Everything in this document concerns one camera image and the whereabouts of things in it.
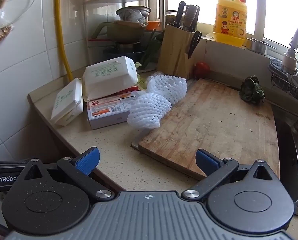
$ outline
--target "beige countertop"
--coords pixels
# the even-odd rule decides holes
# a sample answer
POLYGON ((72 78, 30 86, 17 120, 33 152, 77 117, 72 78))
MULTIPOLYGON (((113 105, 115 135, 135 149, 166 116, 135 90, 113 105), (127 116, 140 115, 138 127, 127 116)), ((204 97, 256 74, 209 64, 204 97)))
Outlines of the beige countertop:
MULTIPOLYGON (((75 154, 92 146, 100 150, 98 175, 110 179, 120 188, 135 191, 177 190, 181 193, 197 180, 184 175, 131 147, 140 130, 126 122, 91 130, 84 111, 65 127, 54 126, 50 117, 57 93, 64 86, 64 79, 55 80, 32 93, 30 99, 38 114, 56 136, 75 154)), ((288 233, 298 239, 298 216, 294 216, 288 233)))

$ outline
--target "white foam netting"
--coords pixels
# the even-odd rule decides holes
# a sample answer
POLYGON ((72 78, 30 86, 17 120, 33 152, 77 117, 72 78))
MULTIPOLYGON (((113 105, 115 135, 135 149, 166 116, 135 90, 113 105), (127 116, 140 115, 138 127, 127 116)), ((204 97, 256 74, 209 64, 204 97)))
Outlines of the white foam netting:
POLYGON ((175 105, 186 96, 187 81, 175 76, 150 76, 147 79, 147 92, 162 95, 172 105, 175 105))
POLYGON ((160 120, 171 109, 165 97, 153 93, 145 93, 130 103, 132 106, 127 122, 137 128, 160 127, 160 120))

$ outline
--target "wooden cutting board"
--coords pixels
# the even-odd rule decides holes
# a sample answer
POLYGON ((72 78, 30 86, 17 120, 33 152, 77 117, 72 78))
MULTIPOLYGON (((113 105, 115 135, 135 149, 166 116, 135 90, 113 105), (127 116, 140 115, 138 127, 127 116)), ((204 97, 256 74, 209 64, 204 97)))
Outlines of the wooden cutting board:
POLYGON ((203 148, 216 157, 231 157, 240 164, 266 160, 279 177, 279 149, 275 122, 268 102, 259 106, 240 99, 225 85, 199 79, 186 97, 139 142, 149 156, 201 179, 195 154, 203 148))

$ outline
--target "stainless steel bowl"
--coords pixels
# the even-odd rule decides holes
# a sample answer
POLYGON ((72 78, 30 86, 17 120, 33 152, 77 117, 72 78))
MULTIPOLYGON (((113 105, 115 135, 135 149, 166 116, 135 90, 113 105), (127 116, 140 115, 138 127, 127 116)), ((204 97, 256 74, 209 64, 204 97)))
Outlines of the stainless steel bowl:
POLYGON ((120 8, 119 10, 116 11, 116 14, 119 15, 120 20, 122 21, 128 20, 130 16, 130 12, 128 11, 128 9, 139 10, 141 14, 145 17, 145 20, 148 18, 149 13, 151 13, 151 9, 149 7, 145 7, 142 5, 127 6, 124 8, 120 8))
POLYGON ((259 41, 254 38, 247 38, 246 47, 247 49, 262 55, 267 55, 268 47, 276 49, 275 47, 269 45, 266 41, 259 41))

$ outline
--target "faucet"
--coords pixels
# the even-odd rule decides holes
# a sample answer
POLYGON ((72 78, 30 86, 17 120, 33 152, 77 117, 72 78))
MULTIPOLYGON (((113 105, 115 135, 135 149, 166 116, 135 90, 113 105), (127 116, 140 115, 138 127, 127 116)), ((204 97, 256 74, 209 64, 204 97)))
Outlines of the faucet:
POLYGON ((282 69, 291 74, 294 75, 295 67, 297 59, 295 57, 295 49, 297 49, 298 46, 298 28, 292 37, 292 40, 290 42, 290 48, 287 49, 287 52, 284 53, 283 60, 282 60, 282 69))

